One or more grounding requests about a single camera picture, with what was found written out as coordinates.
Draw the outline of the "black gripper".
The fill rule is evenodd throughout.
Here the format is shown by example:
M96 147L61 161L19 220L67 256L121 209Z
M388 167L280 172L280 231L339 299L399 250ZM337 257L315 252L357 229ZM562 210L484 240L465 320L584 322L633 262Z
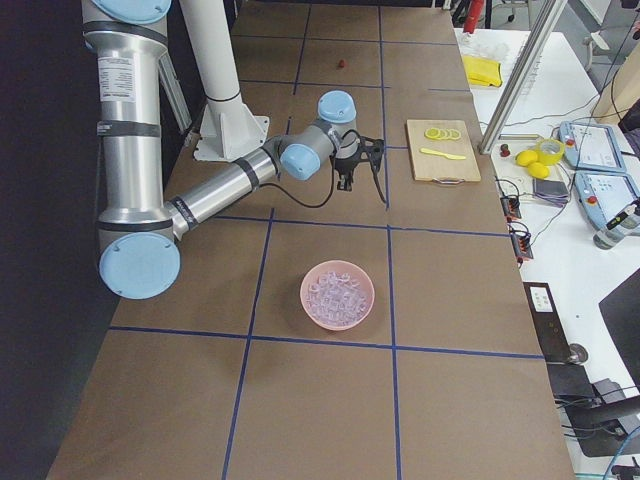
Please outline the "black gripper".
M337 151L334 159L334 169L340 175L337 182L339 190L353 189L353 172L361 163L367 161L367 154L358 135L348 135Z

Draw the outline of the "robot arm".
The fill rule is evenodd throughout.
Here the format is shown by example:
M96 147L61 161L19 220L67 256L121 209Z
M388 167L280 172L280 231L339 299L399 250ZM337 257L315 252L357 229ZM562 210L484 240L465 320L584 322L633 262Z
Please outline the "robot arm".
M269 137L269 121L251 113L239 87L225 7L184 1L181 11L206 96L201 145L223 169L187 193L164 196L161 94L167 1L86 1L83 36L97 58L107 206L97 220L99 273L128 299L166 291L181 266L177 241L200 223L257 191L279 172L307 180L324 163L355 166L365 150L356 107L341 90L325 93L314 122L297 135Z

